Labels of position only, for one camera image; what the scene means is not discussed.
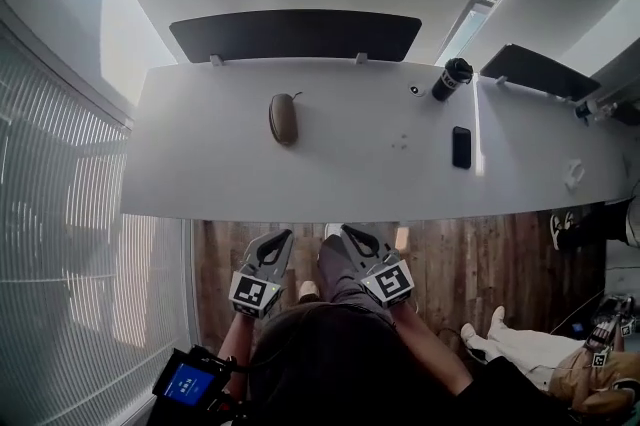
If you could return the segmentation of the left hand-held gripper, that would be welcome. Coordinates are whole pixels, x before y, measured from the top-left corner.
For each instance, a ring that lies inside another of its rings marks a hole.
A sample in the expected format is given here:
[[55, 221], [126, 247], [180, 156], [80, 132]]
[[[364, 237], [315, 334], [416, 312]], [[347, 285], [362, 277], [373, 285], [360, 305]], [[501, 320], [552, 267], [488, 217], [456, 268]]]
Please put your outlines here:
[[254, 319], [263, 319], [270, 313], [282, 295], [293, 242], [293, 232], [280, 229], [249, 243], [245, 262], [250, 265], [233, 273], [228, 296], [236, 312]]

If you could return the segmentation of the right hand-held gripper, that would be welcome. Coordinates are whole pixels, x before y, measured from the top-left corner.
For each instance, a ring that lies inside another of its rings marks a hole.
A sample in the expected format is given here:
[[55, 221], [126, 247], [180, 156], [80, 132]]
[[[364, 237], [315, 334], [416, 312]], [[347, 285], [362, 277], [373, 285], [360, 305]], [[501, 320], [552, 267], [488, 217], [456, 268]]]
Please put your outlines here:
[[415, 284], [409, 267], [405, 260], [385, 264], [397, 251], [376, 225], [343, 224], [340, 237], [356, 274], [363, 277], [360, 283], [380, 307], [389, 309], [411, 296]]

